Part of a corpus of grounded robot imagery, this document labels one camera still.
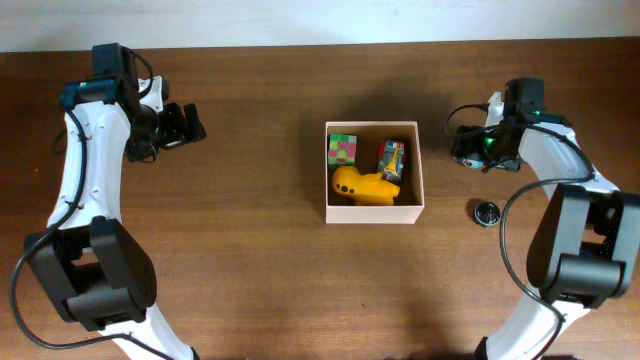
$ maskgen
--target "wooden surface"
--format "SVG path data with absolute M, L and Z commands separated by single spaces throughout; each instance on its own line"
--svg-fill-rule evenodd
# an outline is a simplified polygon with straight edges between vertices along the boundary
M 621 189 L 640 192 L 640 39 L 428 43 L 141 51 L 195 102 L 209 137 L 123 164 L 122 217 L 151 256 L 158 304 L 203 359 L 429 359 L 472 352 L 521 296 L 502 264 L 497 228 L 468 216 L 470 199 L 501 207 L 535 179 L 454 163 L 442 134 L 456 106 L 486 101 L 507 80 L 546 81 L 546 105 L 575 124 L 580 145 Z M 46 224 L 63 157 L 55 107 L 66 81 L 91 72 L 81 53 L 0 56 L 0 288 L 25 234 Z M 470 110 L 454 123 L 482 124 Z M 415 225 L 324 224 L 325 121 L 420 123 L 426 207 Z M 524 276 L 546 207 L 541 190 L 510 216 Z M 113 344 L 51 352 L 31 344 L 0 297 L 2 358 L 114 359 Z M 30 270 L 21 309 L 49 341 L 84 339 L 59 319 Z M 640 280 L 578 321 L 550 353 L 640 354 Z

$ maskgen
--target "cardboard box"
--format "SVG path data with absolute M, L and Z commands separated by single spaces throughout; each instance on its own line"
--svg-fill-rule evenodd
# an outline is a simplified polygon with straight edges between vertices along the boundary
M 331 134 L 356 135 L 356 168 L 361 174 L 376 172 L 378 147 L 384 140 L 405 143 L 408 149 L 400 194 L 395 206 L 355 206 L 353 200 L 331 188 L 333 169 L 327 166 Z M 327 122 L 325 125 L 325 204 L 327 224 L 413 224 L 424 209 L 424 188 L 418 124 L 413 121 Z

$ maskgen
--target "colorful cube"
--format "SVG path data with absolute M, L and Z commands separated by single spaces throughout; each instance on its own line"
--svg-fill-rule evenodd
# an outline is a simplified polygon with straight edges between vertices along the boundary
M 357 137 L 355 135 L 331 134 L 327 152 L 329 166 L 355 166 L 356 144 Z

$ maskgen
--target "black cable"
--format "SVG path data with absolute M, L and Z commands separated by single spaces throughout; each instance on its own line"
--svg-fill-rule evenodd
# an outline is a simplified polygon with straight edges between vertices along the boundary
M 18 327 L 20 328 L 20 330 L 22 330 L 22 332 L 24 333 L 24 335 L 31 341 L 33 341 L 35 344 L 42 346 L 46 349 L 50 349 L 50 350 L 67 350 L 67 349 L 74 349 L 74 348 L 78 348 L 78 347 L 82 347 L 82 346 L 87 346 L 87 345 L 93 345 L 93 344 L 97 344 L 97 343 L 101 343 L 101 342 L 105 342 L 105 341 L 110 341 L 113 339 L 123 339 L 123 340 L 127 340 L 130 341 L 133 344 L 136 344 L 138 346 L 140 346 L 141 348 L 151 352 L 152 354 L 159 356 L 165 360 L 173 360 L 171 357 L 161 353 L 158 350 L 155 350 L 153 348 L 151 348 L 150 346 L 143 344 L 142 342 L 140 342 L 139 340 L 133 338 L 133 336 L 131 334 L 113 334 L 113 335 L 107 335 L 107 336 L 99 336 L 99 337 L 95 337 L 93 339 L 88 339 L 88 340 L 83 340 L 83 341 L 77 341 L 77 342 L 72 342 L 72 343 L 66 343 L 66 344 L 52 344 L 49 342 L 46 342 L 42 339 L 40 339 L 38 336 L 36 336 L 27 326 L 27 324 L 24 322 L 24 319 L 22 318 L 22 315 L 20 314 L 20 310 L 18 309 L 18 300 L 17 300 L 17 294 L 16 294 L 16 288 L 17 288 L 17 284 L 18 284 L 18 276 L 20 275 L 20 270 L 22 269 L 22 267 L 24 266 L 24 264 L 29 261 L 29 259 L 31 258 L 31 256 L 33 256 L 33 254 L 38 251 L 43 245 L 45 245 L 51 238 L 51 235 L 53 235 L 56 231 L 58 231 L 58 229 L 60 228 L 60 226 L 62 226 L 62 224 L 64 224 L 70 217 L 71 215 L 73 215 L 74 211 L 78 208 L 78 205 L 80 204 L 80 199 L 82 198 L 82 191 L 84 189 L 84 184 L 86 181 L 86 171 L 87 171 L 87 138 L 85 136 L 84 133 L 84 129 L 82 128 L 82 125 L 80 124 L 80 121 L 78 120 L 78 118 L 76 117 L 76 115 L 71 112 L 68 111 L 67 114 L 69 114 L 69 116 L 71 117 L 71 120 L 73 120 L 73 123 L 76 125 L 76 127 L 78 128 L 78 138 L 79 141 L 81 143 L 82 146 L 82 151 L 81 151 L 81 164 L 80 164 L 80 176 L 79 176 L 79 180 L 78 180 L 78 188 L 76 190 L 76 194 L 73 198 L 73 201 L 69 202 L 69 209 L 67 210 L 67 212 L 58 220 L 56 221 L 53 225 L 49 226 L 44 233 L 42 234 L 42 236 L 40 237 L 40 239 L 38 239 L 33 245 L 31 245 L 23 254 L 22 256 L 20 256 L 20 259 L 18 260 L 18 263 L 16 264 L 16 267 L 13 269 L 13 273 L 11 274 L 11 280 L 9 282 L 9 303 L 11 305 L 11 312 L 13 313 L 13 317 L 16 320 L 16 322 L 18 323 Z
M 55 155 L 64 154 L 65 149 L 58 148 L 58 144 L 60 143 L 60 140 L 62 140 L 62 138 L 65 135 L 67 135 L 67 130 L 63 129 L 63 130 L 60 130 L 58 135 L 56 135 L 56 137 L 53 139 L 53 142 L 51 143 L 51 152 L 54 153 Z
M 522 290 L 527 296 L 529 296 L 535 302 L 539 303 L 540 305 L 546 307 L 551 312 L 553 312 L 553 314 L 556 316 L 556 320 L 557 320 L 556 321 L 556 328 L 555 328 L 553 334 L 551 335 L 551 337 L 549 338 L 547 343 L 544 345 L 544 347 L 536 354 L 535 357 L 533 357 L 533 359 L 535 360 L 535 359 L 539 359 L 549 349 L 549 347 L 553 344 L 553 342 L 557 339 L 557 337 L 560 335 L 560 331 L 562 330 L 562 324 L 566 320 L 564 318 L 564 315 L 562 315 L 562 313 L 558 309 L 556 309 L 553 305 L 547 303 L 540 296 L 536 295 L 531 290 L 529 290 L 529 288 L 527 288 L 527 286 L 520 280 L 520 278 L 518 278 L 518 275 L 516 275 L 515 271 L 513 270 L 513 267 L 511 266 L 511 262 L 509 261 L 509 256 L 507 255 L 507 239 L 506 239 L 507 215 L 509 214 L 509 209 L 511 208 L 513 203 L 522 194 L 526 193 L 527 191 L 535 189 L 535 188 L 538 188 L 538 187 L 541 187 L 541 186 L 544 186 L 544 185 L 567 184 L 567 183 L 571 183 L 571 184 L 584 183 L 584 182 L 593 180 L 595 178 L 595 169 L 594 169 L 593 164 L 591 163 L 591 161 L 589 161 L 587 156 L 584 154 L 584 152 L 576 144 L 574 144 L 572 141 L 567 139 L 566 136 L 560 135 L 560 134 L 556 133 L 555 131 L 552 131 L 552 130 L 549 130 L 549 129 L 546 129 L 546 128 L 542 128 L 542 127 L 538 127 L 538 126 L 534 126 L 534 125 L 530 125 L 530 124 L 529 125 L 514 125 L 514 126 L 540 131 L 540 132 L 543 132 L 545 134 L 548 134 L 548 135 L 551 135 L 551 136 L 557 138 L 558 140 L 560 140 L 561 142 L 563 142 L 567 146 L 569 146 L 573 151 L 575 151 L 575 153 L 578 155 L 578 157 L 580 157 L 580 159 L 582 160 L 582 162 L 586 166 L 587 170 L 589 171 L 589 173 L 587 175 L 585 175 L 584 177 L 580 177 L 580 178 L 548 179 L 548 180 L 536 181 L 534 183 L 526 185 L 526 186 L 522 187 L 520 190 L 516 191 L 515 194 L 513 194 L 509 198 L 509 200 L 507 201 L 507 204 L 504 206 L 504 210 L 502 212 L 502 218 L 500 219 L 500 253 L 502 254 L 502 261 L 504 262 L 504 266 L 507 269 L 507 272 L 511 276 L 511 279 L 513 280 L 513 282 L 515 282 L 516 285 L 518 285 L 520 290 Z
M 447 135 L 447 136 L 460 136 L 460 135 L 450 135 L 449 134 L 449 120 L 451 120 L 453 115 L 455 115 L 455 113 L 457 113 L 458 111 L 460 111 L 462 109 L 469 109 L 469 108 L 471 108 L 471 109 L 480 109 L 480 110 L 482 110 L 484 112 L 487 112 L 487 111 L 489 111 L 489 104 L 488 103 L 467 104 L 467 105 L 462 105 L 459 108 L 456 108 L 455 110 L 453 110 L 451 112 L 451 114 L 449 114 L 449 116 L 447 117 L 447 120 L 444 121 L 444 133 L 445 133 L 445 135 Z M 469 134 L 471 134 L 471 133 L 473 133 L 473 135 L 475 135 L 475 134 L 480 132 L 479 130 L 485 131 L 485 130 L 489 130 L 489 129 L 493 129 L 493 128 L 495 128 L 495 126 L 493 126 L 493 127 L 492 126 L 487 126 L 487 127 L 482 128 L 482 129 L 476 129 L 474 131 L 471 131 L 471 132 L 465 133 L 465 134 L 461 134 L 461 135 L 469 136 Z
M 153 68 L 151 67 L 151 64 L 149 64 L 149 62 L 142 56 L 138 55 L 135 52 L 133 53 L 133 56 L 140 60 L 140 62 L 144 64 L 144 66 L 147 68 L 147 71 L 149 72 L 149 85 L 147 85 L 147 87 L 138 94 L 138 98 L 142 99 L 143 97 L 147 96 L 147 94 L 149 94 L 149 91 L 151 91 L 151 86 L 153 86 Z

